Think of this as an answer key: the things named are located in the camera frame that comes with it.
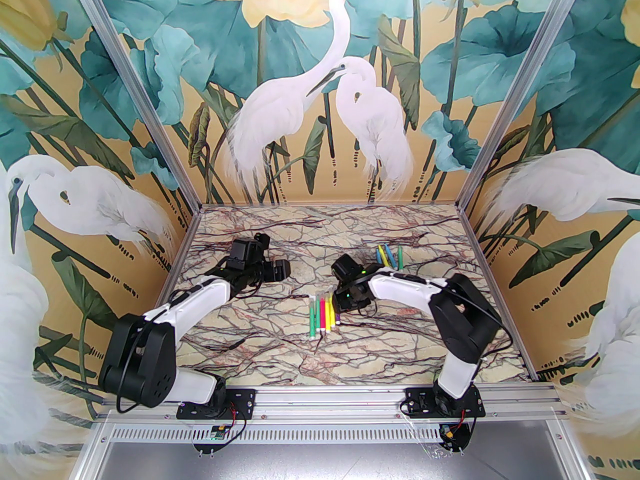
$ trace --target marble surface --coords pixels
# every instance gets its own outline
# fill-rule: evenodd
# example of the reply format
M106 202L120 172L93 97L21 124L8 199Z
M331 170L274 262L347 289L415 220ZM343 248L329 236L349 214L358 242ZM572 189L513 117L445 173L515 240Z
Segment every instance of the marble surface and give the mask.
M331 264L342 254L375 261L375 245L402 245L405 272L423 277L466 274L487 284L452 205L262 206L207 211L177 288L192 286L226 255L234 238L271 237L267 256L286 258L291 276L263 284L255 297L234 299L193 327L178 348L178 365L217 373L229 386L427 384L444 362L434 321L395 302L343 313L342 324L309 339L309 296L336 285ZM500 332L491 345L505 345ZM517 350L492 355L478 382L528 380Z

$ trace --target black wire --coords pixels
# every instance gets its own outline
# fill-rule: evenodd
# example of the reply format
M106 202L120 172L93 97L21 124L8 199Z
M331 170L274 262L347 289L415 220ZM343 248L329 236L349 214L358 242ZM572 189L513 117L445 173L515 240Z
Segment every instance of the black wire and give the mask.
M163 309L162 311L160 311L160 313L158 313L153 318L151 318L151 320L148 320L146 323L144 323L144 325L142 326L142 329L140 329L140 331L137 333L137 336L133 340L133 345L131 345L131 349L128 351L128 356L126 356L126 361L124 363L124 368L122 368L122 375L120 376L118 389L116 390L116 409L118 410L118 412L120 414L126 414L129 411L131 411L132 409L135 409L136 407L138 407L140 405L139 403L135 403L131 407L127 407L126 409L122 410L122 407L121 407L122 385L124 384L124 378L125 378L125 375L127 374L127 368L129 367L129 363L131 362L131 358L133 357L133 354L136 351L136 347L137 347L138 343L140 342L140 339L142 338L142 336L144 336L145 331L151 326L151 324L153 324L153 322L155 322L160 316L162 316L166 312L167 312L167 310Z
M458 297L459 299L462 299L464 302L466 302L467 304L471 304L471 306L474 306L476 309L482 311L482 313L484 313L487 317L489 317L491 320L493 320L493 322L495 322L496 324L498 324L498 326L500 327L500 329L502 329L504 331L504 333L507 335L507 338L509 338L509 343L508 345L505 345L503 347L500 348L496 348L495 350L489 350L487 352L485 352L484 354L482 354L482 356L480 356L481 358L485 358L491 354L498 354L498 352L502 352L503 350L507 350L508 348L511 348L512 345L514 345L514 337L512 336L512 334L509 332L509 329L507 329L507 327L505 327L505 324L502 323L501 320L499 320L498 318L496 318L494 315L492 315L489 311L487 311L485 308L478 306L478 304L476 304L475 302L469 300L468 298L464 297L463 295L460 295L459 293L457 293L456 291L447 288L446 286L442 286L439 285L438 283L434 283L433 281L430 281L429 279L427 280L427 283L432 284L434 286L437 286L438 288L440 288L442 291L448 292L451 295L454 295L455 297Z

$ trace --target egret beak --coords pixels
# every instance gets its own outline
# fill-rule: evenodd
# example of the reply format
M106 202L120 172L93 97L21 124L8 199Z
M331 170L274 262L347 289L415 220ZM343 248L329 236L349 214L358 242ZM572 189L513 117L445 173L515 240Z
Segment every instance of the egret beak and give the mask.
M20 201L18 189L23 183L16 183L9 190L9 221L11 223L11 254L16 254L16 234L18 233L18 220L20 218Z
M332 70L329 71L329 73L326 74L326 76L320 80L320 82L318 82L315 87L313 87L313 89L311 89L306 95L307 96L311 96L311 93L316 92L318 89L320 89L320 87L322 87L323 85L331 82L331 79L334 77L334 75L336 73L338 73L338 71L343 71L345 70L345 65L344 64L340 64L338 67L333 68Z
M633 198L629 198L629 197L608 197L607 200L608 201L615 201L617 203L636 204L636 205L640 206L640 199L633 199Z

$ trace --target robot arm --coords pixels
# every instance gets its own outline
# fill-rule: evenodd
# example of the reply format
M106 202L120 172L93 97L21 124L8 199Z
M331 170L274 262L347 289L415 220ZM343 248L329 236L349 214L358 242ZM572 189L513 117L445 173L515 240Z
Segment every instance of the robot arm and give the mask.
M279 282L291 274L287 260L267 261L268 235L234 240L231 251L199 283L178 290L170 301L142 316L126 314L116 322L98 384L107 393L147 407L168 402L220 406L225 380L219 375L176 367L176 347L185 333L210 311L247 286Z
M362 267L349 254L343 254L331 269L338 278L333 304L339 313L386 299L434 318L447 350L434 384L436 404L443 416L459 416L459 401L470 389L482 354L502 325L499 314L482 293L462 274L427 280L379 263Z

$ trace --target painted mural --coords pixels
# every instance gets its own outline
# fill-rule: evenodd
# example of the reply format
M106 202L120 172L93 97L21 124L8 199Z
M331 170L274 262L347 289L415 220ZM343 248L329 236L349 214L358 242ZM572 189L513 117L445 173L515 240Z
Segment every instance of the painted mural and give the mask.
M202 201L278 204L453 201L550 0L103 2Z
M577 0L467 213L599 479L640 476L640 0Z
M105 85L124 92L78 0L0 0L2 478L67 477L110 330L155 305L191 219Z

